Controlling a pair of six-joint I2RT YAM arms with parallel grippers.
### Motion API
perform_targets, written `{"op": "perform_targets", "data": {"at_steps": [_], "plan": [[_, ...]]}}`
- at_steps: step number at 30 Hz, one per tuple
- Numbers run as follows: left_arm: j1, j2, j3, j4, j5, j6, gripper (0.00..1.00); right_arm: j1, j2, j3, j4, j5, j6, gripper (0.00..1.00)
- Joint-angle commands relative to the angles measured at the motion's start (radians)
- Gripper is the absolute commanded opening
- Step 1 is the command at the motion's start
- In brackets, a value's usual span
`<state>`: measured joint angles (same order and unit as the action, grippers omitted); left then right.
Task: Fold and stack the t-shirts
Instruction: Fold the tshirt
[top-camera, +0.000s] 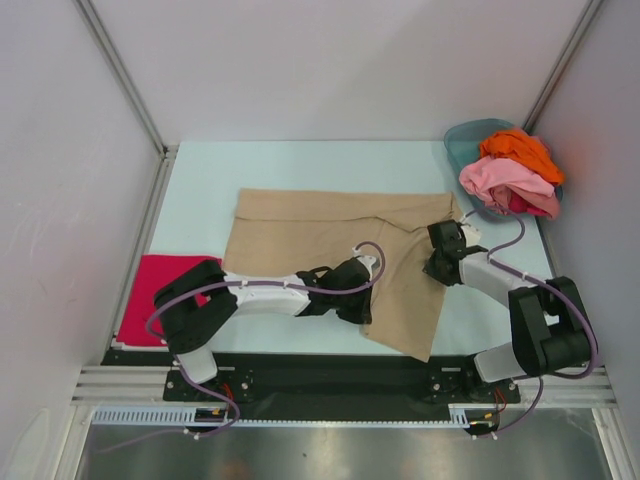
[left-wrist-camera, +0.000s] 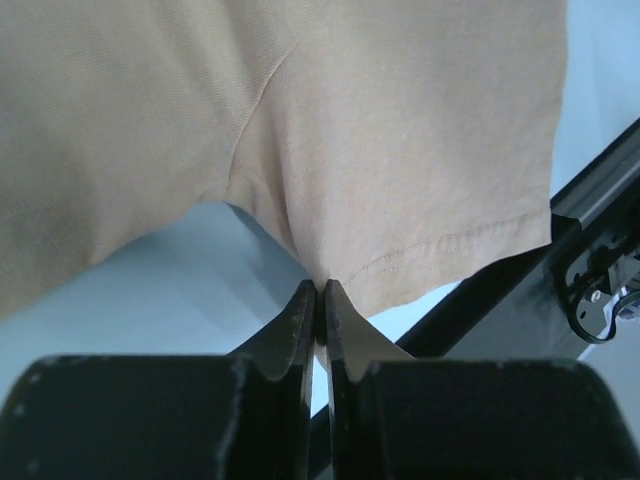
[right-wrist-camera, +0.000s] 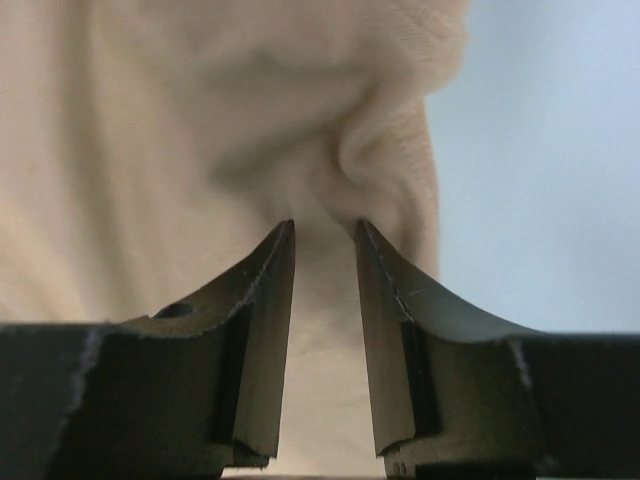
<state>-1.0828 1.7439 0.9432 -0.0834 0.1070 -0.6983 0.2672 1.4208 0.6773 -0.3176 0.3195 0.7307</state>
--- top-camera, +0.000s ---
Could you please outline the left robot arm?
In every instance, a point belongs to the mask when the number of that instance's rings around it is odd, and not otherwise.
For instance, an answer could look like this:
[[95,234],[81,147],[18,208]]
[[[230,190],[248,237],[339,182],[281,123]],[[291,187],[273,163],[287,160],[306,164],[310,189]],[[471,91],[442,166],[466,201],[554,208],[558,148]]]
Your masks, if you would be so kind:
[[330,311],[356,325],[371,321],[370,301],[380,259],[354,253],[335,268],[322,266],[280,278],[247,277],[204,260],[157,291],[155,319],[169,352],[197,398],[214,397],[221,376],[213,338],[233,317],[322,316]]

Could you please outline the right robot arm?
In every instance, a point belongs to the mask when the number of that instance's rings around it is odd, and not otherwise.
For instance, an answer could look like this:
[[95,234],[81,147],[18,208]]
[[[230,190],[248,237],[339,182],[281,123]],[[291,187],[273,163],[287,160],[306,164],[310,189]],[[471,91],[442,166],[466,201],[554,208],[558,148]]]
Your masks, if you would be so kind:
[[541,280],[499,261],[497,247],[470,245],[464,224],[428,226],[433,248],[423,271],[440,284],[476,289],[508,309],[511,341],[468,357],[463,393],[484,401],[498,382],[552,375],[578,380],[598,363],[598,344],[573,280]]

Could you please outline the beige t shirt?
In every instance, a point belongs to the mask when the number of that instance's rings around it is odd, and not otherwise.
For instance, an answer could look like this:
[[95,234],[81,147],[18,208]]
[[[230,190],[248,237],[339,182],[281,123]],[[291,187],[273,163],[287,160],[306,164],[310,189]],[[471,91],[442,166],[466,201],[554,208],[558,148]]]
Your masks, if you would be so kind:
[[457,220],[451,193],[379,194],[244,189],[223,256],[225,270],[282,277],[334,268],[355,246],[386,257],[373,288],[368,339],[420,361],[431,355],[445,288],[423,267],[433,252],[428,227]]

